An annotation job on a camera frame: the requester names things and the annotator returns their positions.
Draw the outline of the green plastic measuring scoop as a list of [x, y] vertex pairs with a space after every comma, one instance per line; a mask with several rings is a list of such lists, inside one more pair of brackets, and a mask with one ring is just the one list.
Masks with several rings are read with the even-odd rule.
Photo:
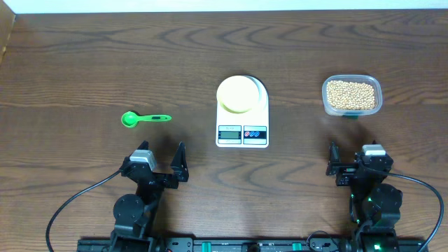
[[121, 123], [128, 128], [133, 128], [138, 125], [140, 122], [152, 122], [152, 123], [160, 123], [160, 122], [168, 122], [172, 119], [170, 115], [139, 115], [133, 111], [128, 111], [124, 113], [121, 117]]

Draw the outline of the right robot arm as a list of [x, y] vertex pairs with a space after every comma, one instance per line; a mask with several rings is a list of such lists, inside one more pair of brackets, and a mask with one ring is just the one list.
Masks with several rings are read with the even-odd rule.
[[393, 159], [382, 145], [371, 143], [357, 152], [353, 162], [343, 162], [335, 143], [325, 174], [335, 176], [337, 186], [350, 188], [349, 214], [357, 228], [342, 239], [338, 249], [345, 252], [400, 250], [395, 224], [400, 220], [403, 193], [384, 182]]

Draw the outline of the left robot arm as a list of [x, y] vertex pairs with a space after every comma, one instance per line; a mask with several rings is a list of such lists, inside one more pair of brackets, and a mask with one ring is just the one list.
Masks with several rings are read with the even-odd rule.
[[142, 144], [123, 161], [119, 172], [136, 183], [136, 192], [120, 197], [114, 207], [114, 230], [109, 251], [166, 251], [163, 238], [151, 235], [156, 213], [166, 189], [177, 189], [189, 179], [186, 147], [180, 143], [171, 161], [172, 173], [155, 172], [155, 156], [148, 142]]

